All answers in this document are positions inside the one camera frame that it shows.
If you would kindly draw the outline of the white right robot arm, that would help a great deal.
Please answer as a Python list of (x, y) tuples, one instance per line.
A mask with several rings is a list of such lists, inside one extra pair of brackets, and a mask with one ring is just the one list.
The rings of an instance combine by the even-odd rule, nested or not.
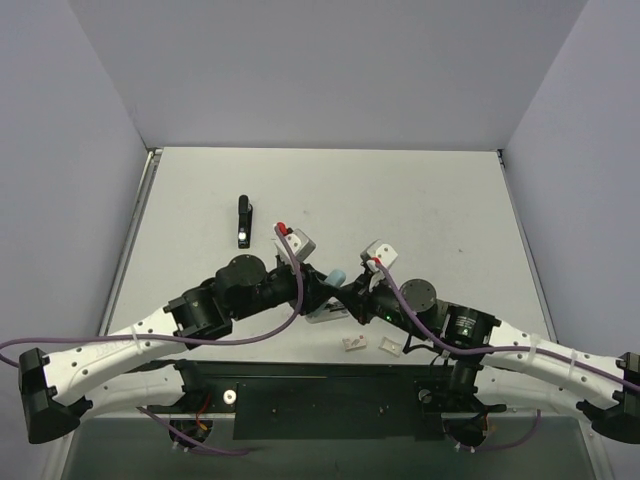
[(492, 314), (439, 299), (426, 280), (397, 285), (385, 270), (365, 271), (351, 283), (335, 270), (329, 284), (360, 323), (379, 318), (453, 359), (453, 379), (446, 386), (453, 406), (468, 409), (479, 401), (552, 410), (610, 440), (638, 443), (638, 355), (600, 356), (545, 340)]

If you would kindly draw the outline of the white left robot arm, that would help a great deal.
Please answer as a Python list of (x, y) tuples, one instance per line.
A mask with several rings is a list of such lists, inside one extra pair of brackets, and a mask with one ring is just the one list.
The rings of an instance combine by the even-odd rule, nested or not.
[(103, 337), (71, 341), (67, 350), (39, 348), (18, 360), (19, 391), (32, 444), (56, 440), (116, 400), (132, 400), (141, 388), (143, 404), (167, 402), (192, 412), (206, 397), (204, 384), (181, 373), (144, 379), (136, 368), (167, 355), (204, 345), (233, 345), (233, 321), (289, 303), (294, 316), (324, 306), (345, 281), (300, 260), (278, 259), (273, 270), (253, 255), (239, 255), (215, 276), (185, 291), (127, 328)]

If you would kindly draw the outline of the red white staple box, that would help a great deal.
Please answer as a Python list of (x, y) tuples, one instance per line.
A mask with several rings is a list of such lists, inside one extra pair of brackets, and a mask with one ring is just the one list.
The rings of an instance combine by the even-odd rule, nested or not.
[(363, 335), (358, 335), (354, 337), (343, 338), (342, 345), (345, 352), (354, 352), (365, 349), (368, 346), (368, 341)]

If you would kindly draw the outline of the small white staple tray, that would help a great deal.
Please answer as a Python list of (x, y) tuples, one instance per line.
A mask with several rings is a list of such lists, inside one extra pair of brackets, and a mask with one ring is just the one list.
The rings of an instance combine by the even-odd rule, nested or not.
[(395, 357), (400, 357), (403, 353), (403, 345), (387, 337), (382, 338), (379, 349)]

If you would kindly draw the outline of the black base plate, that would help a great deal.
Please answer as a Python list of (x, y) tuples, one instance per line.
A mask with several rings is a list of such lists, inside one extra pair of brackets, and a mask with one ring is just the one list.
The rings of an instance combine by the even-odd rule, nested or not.
[(453, 366), (155, 360), (138, 370), (163, 367), (181, 375), (182, 395), (152, 412), (231, 414), (236, 440), (440, 440), (444, 415), (470, 433), (506, 410)]

